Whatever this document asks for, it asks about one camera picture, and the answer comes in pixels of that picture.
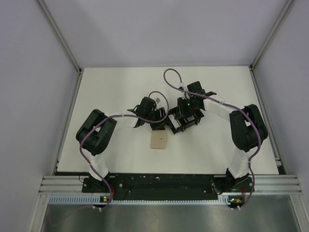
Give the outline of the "beige card stack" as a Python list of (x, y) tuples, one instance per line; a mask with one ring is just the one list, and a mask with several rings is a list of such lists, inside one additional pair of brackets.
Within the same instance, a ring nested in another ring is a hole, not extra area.
[(166, 149), (168, 142), (168, 132), (166, 130), (154, 130), (151, 133), (151, 149)]

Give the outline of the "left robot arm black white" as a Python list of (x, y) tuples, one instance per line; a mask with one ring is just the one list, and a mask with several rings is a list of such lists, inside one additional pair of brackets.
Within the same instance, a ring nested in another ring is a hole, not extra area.
[(89, 165), (89, 173), (94, 178), (93, 186), (98, 191), (109, 187), (109, 173), (103, 153), (108, 148), (113, 135), (125, 128), (139, 128), (148, 123), (151, 126), (162, 126), (167, 120), (170, 106), (158, 106), (158, 102), (144, 97), (140, 104), (123, 112), (107, 114), (94, 109), (87, 116), (76, 133), (79, 151)]

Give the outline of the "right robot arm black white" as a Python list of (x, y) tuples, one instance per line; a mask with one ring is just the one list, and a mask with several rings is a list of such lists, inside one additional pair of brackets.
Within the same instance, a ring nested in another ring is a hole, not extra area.
[(189, 84), (187, 89), (177, 88), (189, 95), (188, 99), (180, 98), (180, 116), (188, 115), (193, 109), (211, 112), (230, 124), (231, 137), (235, 151), (231, 164), (226, 170), (225, 185), (230, 191), (237, 191), (252, 172), (251, 162), (261, 149), (268, 131), (255, 104), (242, 109), (222, 101), (216, 93), (206, 93), (199, 81)]

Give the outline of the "black card holder box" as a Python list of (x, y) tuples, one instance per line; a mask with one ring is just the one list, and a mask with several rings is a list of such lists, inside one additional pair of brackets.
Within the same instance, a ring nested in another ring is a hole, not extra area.
[(204, 114), (200, 110), (196, 110), (190, 117), (176, 119), (176, 112), (176, 107), (170, 109), (166, 118), (166, 125), (170, 127), (173, 134), (184, 132), (194, 125), (197, 126), (204, 117)]

